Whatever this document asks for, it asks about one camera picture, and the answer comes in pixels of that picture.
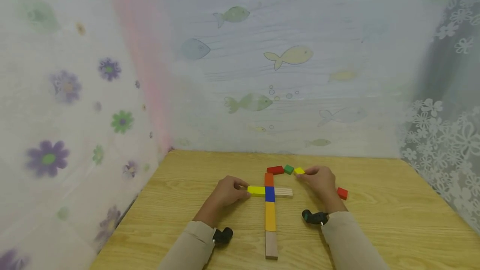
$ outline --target hand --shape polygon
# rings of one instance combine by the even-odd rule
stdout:
[[[297,178],[306,182],[312,191],[317,194],[325,205],[327,213],[347,211],[343,201],[338,197],[335,188],[335,175],[326,166],[313,166],[305,170],[305,174],[297,175]]]
[[[237,200],[250,198],[250,193],[240,187],[248,187],[249,184],[242,179],[225,176],[218,181],[212,194],[205,200],[202,207],[193,218],[193,221],[201,221],[214,228],[220,218],[220,211],[223,207],[235,203]]]

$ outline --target wooden block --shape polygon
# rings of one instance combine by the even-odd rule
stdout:
[[[265,201],[265,230],[268,232],[276,232],[277,224],[275,223],[275,203]]]
[[[283,167],[283,171],[285,173],[287,173],[288,175],[291,175],[291,173],[293,172],[293,167],[290,166],[290,165],[286,165],[286,166]]]
[[[298,167],[297,169],[293,170],[293,172],[295,172],[295,174],[305,174],[305,171],[303,171],[302,168]]]
[[[275,188],[268,185],[265,186],[265,201],[275,202]]]
[[[265,173],[265,186],[273,187],[273,174]]]
[[[265,187],[255,187],[253,185],[250,185],[247,188],[247,192],[252,194],[252,196],[255,197],[265,197]]]
[[[282,174],[283,172],[284,171],[283,171],[282,166],[275,166],[275,167],[267,168],[267,173],[272,173],[273,175]]]
[[[293,198],[293,190],[290,188],[275,187],[276,198]]]
[[[347,200],[347,195],[348,195],[348,191],[345,190],[345,189],[342,189],[342,188],[338,188],[337,189],[337,194],[340,198],[342,198],[343,200]]]
[[[265,258],[278,260],[277,233],[265,231]]]

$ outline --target green flower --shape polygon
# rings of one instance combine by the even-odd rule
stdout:
[[[92,160],[97,164],[100,165],[103,160],[103,147],[101,145],[97,145],[93,150],[93,157]]]
[[[114,114],[111,127],[115,129],[115,132],[121,132],[124,134],[128,129],[132,128],[133,117],[132,113],[120,111],[119,113]]]

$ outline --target purple flower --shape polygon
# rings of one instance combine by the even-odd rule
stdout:
[[[112,233],[117,228],[120,220],[120,211],[117,210],[117,206],[114,205],[108,209],[107,217],[100,222],[100,232],[95,237],[95,241],[102,241],[102,244],[110,238]]]
[[[65,158],[70,154],[63,146],[63,141],[58,141],[54,146],[51,141],[42,141],[40,149],[32,148],[27,151],[27,155],[31,157],[27,167],[36,171],[38,178],[45,174],[51,178],[57,176],[57,168],[64,169],[67,166]]]
[[[137,171],[137,163],[135,163],[133,160],[129,160],[128,165],[123,166],[123,174],[127,175],[129,178],[134,178]]]
[[[98,71],[100,71],[100,76],[104,80],[112,81],[114,78],[117,79],[120,77],[119,73],[121,72],[121,69],[118,62],[113,62],[108,57],[100,61]]]
[[[10,249],[0,256],[0,270],[22,270],[28,264],[28,258],[15,258],[17,251]]]
[[[69,74],[62,70],[60,74],[52,74],[50,81],[55,88],[55,98],[59,101],[71,104],[80,98],[79,92],[82,85],[78,82],[75,74]]]

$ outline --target orange block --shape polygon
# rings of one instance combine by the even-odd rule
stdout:
[[[265,173],[265,187],[273,187],[273,174]]]
[[[277,231],[277,225],[275,222],[275,203],[270,201],[265,201],[265,231]]]

